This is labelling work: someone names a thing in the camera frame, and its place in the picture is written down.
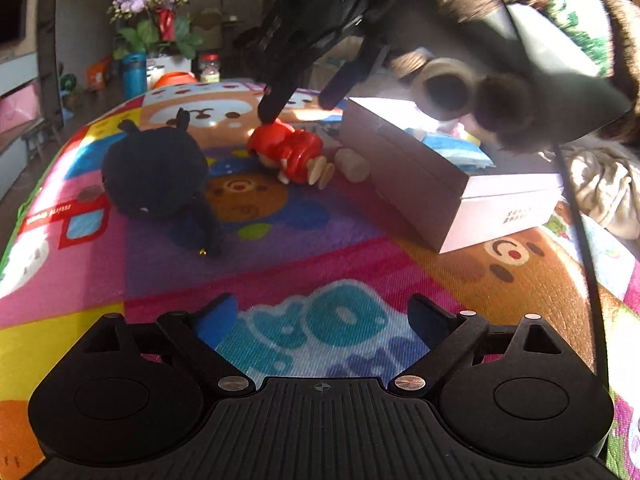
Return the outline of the red-dressed doll figure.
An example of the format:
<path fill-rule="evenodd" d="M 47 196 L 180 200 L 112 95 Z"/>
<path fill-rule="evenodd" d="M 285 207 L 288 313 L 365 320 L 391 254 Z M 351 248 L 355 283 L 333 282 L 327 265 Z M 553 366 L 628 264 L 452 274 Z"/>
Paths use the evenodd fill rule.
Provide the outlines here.
<path fill-rule="evenodd" d="M 323 153 L 320 136 L 279 119 L 256 128 L 248 137 L 246 149 L 285 185 L 306 184 L 324 190 L 334 176 L 335 165 Z"/>

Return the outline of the clear jar with red lid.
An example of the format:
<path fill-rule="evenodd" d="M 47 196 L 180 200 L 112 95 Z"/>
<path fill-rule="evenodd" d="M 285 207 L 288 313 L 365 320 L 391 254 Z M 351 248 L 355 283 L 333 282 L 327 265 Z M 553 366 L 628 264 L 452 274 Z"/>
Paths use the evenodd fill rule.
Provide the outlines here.
<path fill-rule="evenodd" d="M 200 57 L 200 81 L 206 84 L 220 81 L 220 63 L 216 53 L 206 53 Z"/>

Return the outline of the orange bowl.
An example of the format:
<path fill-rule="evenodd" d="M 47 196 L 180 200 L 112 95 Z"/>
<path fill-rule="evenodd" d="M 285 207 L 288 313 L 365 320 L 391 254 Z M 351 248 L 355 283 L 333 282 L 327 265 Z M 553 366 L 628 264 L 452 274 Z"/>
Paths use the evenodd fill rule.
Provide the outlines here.
<path fill-rule="evenodd" d="M 153 89 L 159 89 L 168 86 L 178 86 L 178 84 L 196 84 L 198 80 L 190 72 L 171 72 L 163 74 L 153 84 Z"/>

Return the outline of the purple orchid flower pot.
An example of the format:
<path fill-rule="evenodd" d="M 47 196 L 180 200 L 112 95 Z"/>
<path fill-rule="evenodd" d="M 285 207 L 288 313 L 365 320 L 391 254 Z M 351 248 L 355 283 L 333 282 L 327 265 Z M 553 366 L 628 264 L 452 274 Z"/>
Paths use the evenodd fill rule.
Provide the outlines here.
<path fill-rule="evenodd" d="M 146 56 L 182 55 L 193 60 L 202 37 L 191 28 L 190 18 L 178 9 L 192 0 L 113 0 L 107 10 L 112 23 L 119 24 L 113 58 L 144 53 Z"/>

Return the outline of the white cardboard box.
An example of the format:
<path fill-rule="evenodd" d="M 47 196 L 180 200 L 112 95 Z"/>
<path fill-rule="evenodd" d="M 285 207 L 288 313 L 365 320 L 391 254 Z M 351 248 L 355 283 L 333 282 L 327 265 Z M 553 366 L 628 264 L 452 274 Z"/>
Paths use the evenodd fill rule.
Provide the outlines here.
<path fill-rule="evenodd" d="M 378 192 L 440 254 L 547 222 L 563 187 L 551 162 L 486 143 L 491 166 L 461 169 L 423 143 L 422 134 L 438 125 L 411 101 L 351 98 L 338 138 L 369 164 Z"/>

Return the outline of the colourful cartoon play mat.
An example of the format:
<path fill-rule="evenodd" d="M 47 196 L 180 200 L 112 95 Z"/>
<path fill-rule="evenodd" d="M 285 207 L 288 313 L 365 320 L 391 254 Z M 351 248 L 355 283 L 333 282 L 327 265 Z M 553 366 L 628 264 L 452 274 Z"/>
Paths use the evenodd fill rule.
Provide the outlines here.
<path fill-rule="evenodd" d="M 207 154 L 224 219 L 224 254 L 200 257 L 167 224 L 132 222 L 100 193 L 100 161 L 118 123 L 146 126 L 172 101 L 202 99 L 194 124 L 253 121 L 251 84 L 157 91 L 104 104 L 27 170 L 23 206 L 1 216 L 1 474 L 42 460 L 27 420 L 40 380 L 96 320 L 145 323 L 230 292 L 239 319 L 221 353 L 255 379 L 270 375 L 393 377 L 420 356 L 407 302 L 415 292 L 453 310 L 513 324 L 544 316 L 590 360 L 586 288 L 570 215 L 537 229 L 439 255 L 369 183 L 336 176 L 324 190 L 287 188 L 258 171 L 241 144 Z"/>

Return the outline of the blue tissue pack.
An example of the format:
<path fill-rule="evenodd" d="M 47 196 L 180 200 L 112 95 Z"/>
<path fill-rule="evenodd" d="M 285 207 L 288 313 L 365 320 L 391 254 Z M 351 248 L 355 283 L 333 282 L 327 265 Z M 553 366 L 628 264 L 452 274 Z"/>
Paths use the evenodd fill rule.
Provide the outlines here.
<path fill-rule="evenodd" d="M 430 150 L 460 169 L 477 170 L 495 166 L 492 159 L 473 141 L 439 131 L 405 129 Z"/>

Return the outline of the black plush toy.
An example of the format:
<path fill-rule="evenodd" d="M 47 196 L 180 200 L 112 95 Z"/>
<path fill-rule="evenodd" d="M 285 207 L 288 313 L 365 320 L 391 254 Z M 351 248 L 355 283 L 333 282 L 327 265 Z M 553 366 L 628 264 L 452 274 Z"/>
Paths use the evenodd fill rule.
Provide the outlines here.
<path fill-rule="evenodd" d="M 164 221 L 187 214 L 202 233 L 200 251 L 220 252 L 220 223 L 206 197 L 207 160 L 188 133 L 190 114 L 180 108 L 169 124 L 140 129 L 118 124 L 124 136 L 103 157 L 102 186 L 111 203 L 131 219 Z"/>

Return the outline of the blue cup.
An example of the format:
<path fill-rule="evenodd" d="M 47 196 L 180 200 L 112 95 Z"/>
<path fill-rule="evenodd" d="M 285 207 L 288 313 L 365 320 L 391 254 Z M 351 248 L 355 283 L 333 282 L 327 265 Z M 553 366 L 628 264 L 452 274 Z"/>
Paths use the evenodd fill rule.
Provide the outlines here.
<path fill-rule="evenodd" d="M 141 96 L 148 91 L 144 52 L 131 53 L 122 59 L 122 85 L 126 100 Z"/>

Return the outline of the beige blanket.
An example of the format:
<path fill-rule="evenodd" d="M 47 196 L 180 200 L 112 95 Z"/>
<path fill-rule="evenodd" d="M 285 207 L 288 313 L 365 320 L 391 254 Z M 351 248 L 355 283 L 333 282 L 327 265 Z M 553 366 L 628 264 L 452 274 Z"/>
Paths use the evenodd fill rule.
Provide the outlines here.
<path fill-rule="evenodd" d="M 639 159 L 623 144 L 584 136 L 562 147 L 578 207 L 624 240 L 639 238 Z"/>

